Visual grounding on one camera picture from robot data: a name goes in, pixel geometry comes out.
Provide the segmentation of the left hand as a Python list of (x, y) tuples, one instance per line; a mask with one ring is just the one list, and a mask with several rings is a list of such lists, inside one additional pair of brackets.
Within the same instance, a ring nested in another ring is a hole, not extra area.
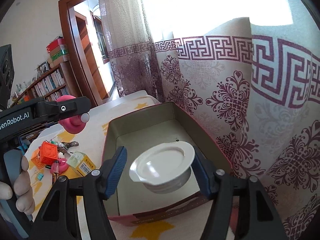
[(33, 189), (30, 183), (28, 173), (29, 163), (25, 156), (21, 160), (21, 173), (15, 180), (13, 189), (1, 182), (1, 200), (9, 200), (13, 196), (13, 192), (18, 195), (16, 208), (18, 211), (31, 215), (35, 210), (35, 201), (33, 199)]

